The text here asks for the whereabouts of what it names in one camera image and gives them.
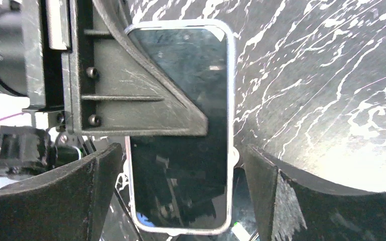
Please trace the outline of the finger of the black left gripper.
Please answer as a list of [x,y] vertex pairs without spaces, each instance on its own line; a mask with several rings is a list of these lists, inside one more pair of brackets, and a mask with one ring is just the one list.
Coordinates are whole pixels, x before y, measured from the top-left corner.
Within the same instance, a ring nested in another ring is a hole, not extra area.
[[124,31],[120,1],[68,1],[65,123],[86,136],[204,136],[206,115]]

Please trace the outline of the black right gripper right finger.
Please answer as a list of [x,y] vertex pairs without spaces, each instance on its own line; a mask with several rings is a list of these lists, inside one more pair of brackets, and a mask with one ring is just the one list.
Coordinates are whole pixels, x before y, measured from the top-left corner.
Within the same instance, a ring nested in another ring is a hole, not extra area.
[[333,183],[254,145],[243,162],[261,240],[386,240],[386,192]]

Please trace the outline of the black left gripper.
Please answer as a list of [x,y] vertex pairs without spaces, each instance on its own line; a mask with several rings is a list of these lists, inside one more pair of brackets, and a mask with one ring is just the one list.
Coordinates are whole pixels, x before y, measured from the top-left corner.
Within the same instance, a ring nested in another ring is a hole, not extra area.
[[62,110],[61,54],[71,47],[69,1],[3,1],[0,94],[27,97],[29,111]]

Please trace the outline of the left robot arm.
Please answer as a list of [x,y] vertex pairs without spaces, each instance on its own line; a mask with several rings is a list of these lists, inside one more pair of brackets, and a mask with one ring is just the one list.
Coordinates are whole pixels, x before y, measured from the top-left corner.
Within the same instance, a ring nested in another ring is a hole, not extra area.
[[49,130],[204,136],[208,119],[124,32],[125,1],[3,1],[0,94],[27,97],[29,127],[0,127],[0,176],[55,167]]

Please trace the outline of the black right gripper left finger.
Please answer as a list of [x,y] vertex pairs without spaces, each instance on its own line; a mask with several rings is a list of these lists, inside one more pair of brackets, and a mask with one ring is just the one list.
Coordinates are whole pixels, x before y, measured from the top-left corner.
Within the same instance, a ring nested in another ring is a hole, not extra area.
[[121,167],[114,143],[0,189],[0,240],[99,240]]

